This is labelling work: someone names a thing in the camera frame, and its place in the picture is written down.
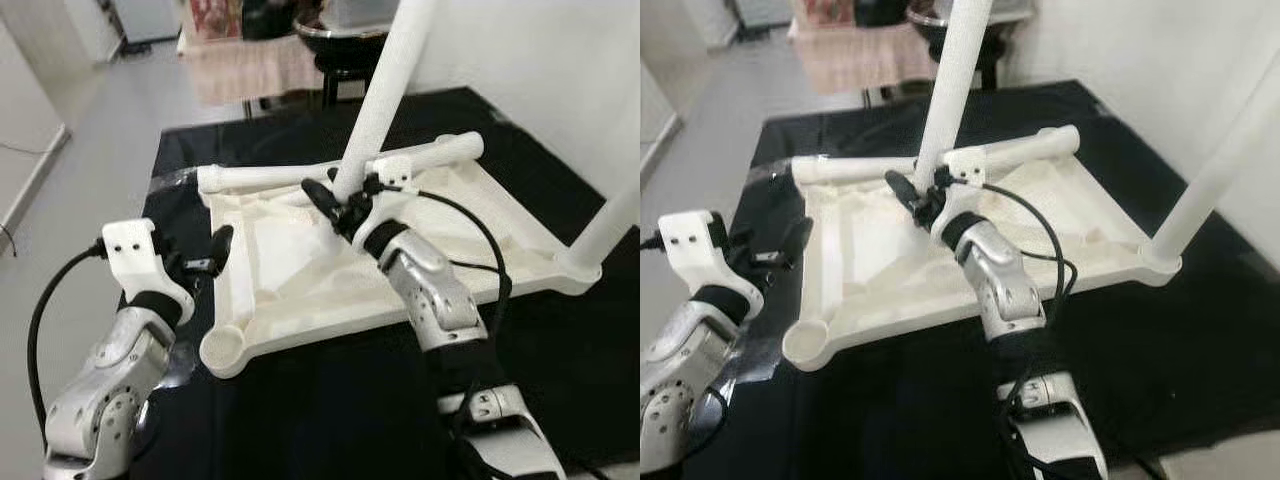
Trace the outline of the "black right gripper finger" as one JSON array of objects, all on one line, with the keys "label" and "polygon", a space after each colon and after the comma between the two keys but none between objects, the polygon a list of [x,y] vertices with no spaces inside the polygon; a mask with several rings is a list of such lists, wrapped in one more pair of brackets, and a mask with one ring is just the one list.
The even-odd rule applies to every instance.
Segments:
[{"label": "black right gripper finger", "polygon": [[893,193],[893,197],[915,216],[925,205],[922,193],[911,183],[908,175],[901,172],[888,170],[884,173],[884,182]]},{"label": "black right gripper finger", "polygon": [[335,193],[320,180],[306,178],[302,180],[302,192],[320,214],[329,220],[333,227],[344,227],[348,220],[347,209]]}]

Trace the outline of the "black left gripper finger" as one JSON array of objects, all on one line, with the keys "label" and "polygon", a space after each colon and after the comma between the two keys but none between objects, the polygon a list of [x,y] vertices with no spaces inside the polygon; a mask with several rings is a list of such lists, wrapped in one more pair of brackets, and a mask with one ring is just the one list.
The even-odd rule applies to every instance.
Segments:
[{"label": "black left gripper finger", "polygon": [[795,269],[803,260],[813,225],[814,221],[809,216],[797,218],[788,224],[778,246],[778,268]]},{"label": "black left gripper finger", "polygon": [[211,252],[207,264],[207,273],[211,276],[219,276],[228,259],[230,257],[230,248],[236,236],[236,228],[233,225],[219,227],[211,236]]}]

